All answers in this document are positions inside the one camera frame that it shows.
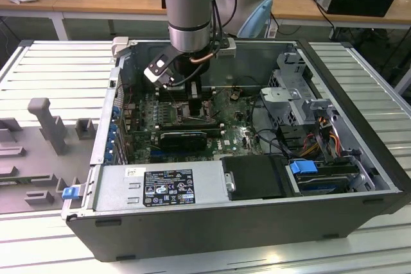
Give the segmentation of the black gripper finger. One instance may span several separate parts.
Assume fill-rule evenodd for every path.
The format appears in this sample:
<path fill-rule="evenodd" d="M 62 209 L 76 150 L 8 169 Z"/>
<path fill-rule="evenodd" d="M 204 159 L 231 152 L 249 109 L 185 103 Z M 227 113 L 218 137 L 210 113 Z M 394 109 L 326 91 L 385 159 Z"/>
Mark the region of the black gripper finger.
<path fill-rule="evenodd" d="M 188 88 L 189 113 L 191 116 L 199 116 L 202 108 L 202 90 L 201 85 L 192 81 Z"/>

